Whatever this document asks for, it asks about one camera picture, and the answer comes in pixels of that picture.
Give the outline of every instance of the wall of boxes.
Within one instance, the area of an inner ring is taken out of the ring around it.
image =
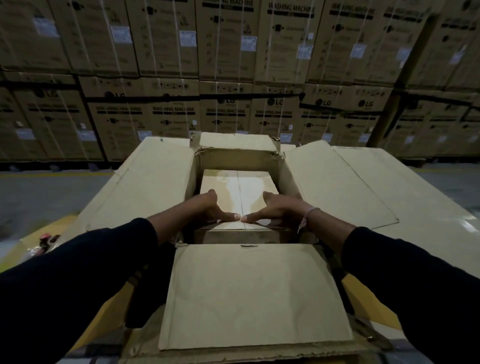
[[[480,0],[5,0],[0,161],[198,131],[479,155],[479,20]]]

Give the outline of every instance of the black sleeve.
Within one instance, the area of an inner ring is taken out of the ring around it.
[[[137,218],[86,232],[1,273],[5,362],[60,360],[157,245],[152,224]]]
[[[478,356],[480,279],[368,228],[349,235],[342,265],[397,314],[407,339],[434,363]]]

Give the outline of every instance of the concrete floor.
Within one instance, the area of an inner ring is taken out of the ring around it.
[[[415,172],[480,218],[480,165],[427,164]],[[21,237],[65,215],[80,212],[112,173],[110,170],[0,172],[0,259]],[[387,361],[428,362],[423,356],[411,354],[395,354]]]

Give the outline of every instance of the open cardboard box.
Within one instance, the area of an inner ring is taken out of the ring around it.
[[[190,147],[184,144],[174,144],[167,138],[146,138],[64,232],[59,243],[85,231],[116,227],[178,204],[195,194],[204,169],[264,170],[270,173],[280,193],[301,196],[352,224],[410,241],[480,277],[475,259],[479,254],[478,220],[381,149],[331,147],[318,141],[282,151],[279,142],[266,135],[214,133],[195,135]],[[379,302],[366,304],[381,308]],[[134,330],[124,352],[125,362],[147,363],[159,358],[163,316],[159,311],[142,329]],[[97,315],[93,321],[90,339],[106,329],[96,329],[95,321],[101,321],[101,317]],[[329,353],[359,349],[353,345],[342,351],[345,347],[341,346]],[[250,349],[233,348],[206,359],[234,362],[275,359],[278,355],[325,355],[321,348],[304,350],[295,344],[280,351],[265,345]],[[196,355],[182,355],[182,362],[205,360]],[[179,362],[179,358],[167,361]]]

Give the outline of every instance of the hand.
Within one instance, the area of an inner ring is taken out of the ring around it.
[[[218,207],[217,204],[217,195],[215,190],[209,190],[205,194],[199,194],[194,198],[198,199],[199,203],[199,212],[201,215],[204,215],[208,221],[221,220],[221,221],[238,221],[240,220],[239,214],[234,214],[233,212],[224,212]]]
[[[264,201],[267,205],[266,207],[260,211],[243,216],[241,221],[254,223],[264,218],[279,219],[286,216],[302,219],[305,213],[312,208],[310,204],[299,198],[273,194],[267,191],[264,191]]]

